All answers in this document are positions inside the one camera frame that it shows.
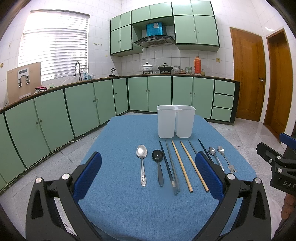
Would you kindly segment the person's right hand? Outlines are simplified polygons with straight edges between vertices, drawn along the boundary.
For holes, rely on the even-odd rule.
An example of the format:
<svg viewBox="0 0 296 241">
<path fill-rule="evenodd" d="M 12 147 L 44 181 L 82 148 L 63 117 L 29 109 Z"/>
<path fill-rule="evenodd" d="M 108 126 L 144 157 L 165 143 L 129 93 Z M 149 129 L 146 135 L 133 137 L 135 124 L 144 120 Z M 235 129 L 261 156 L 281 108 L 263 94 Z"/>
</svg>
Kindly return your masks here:
<svg viewBox="0 0 296 241">
<path fill-rule="evenodd" d="M 289 216 L 293 213 L 293 210 L 295 208 L 295 202 L 296 198 L 293 195 L 286 194 L 284 198 L 284 203 L 281 209 L 281 218 L 286 220 L 289 218 Z"/>
</svg>

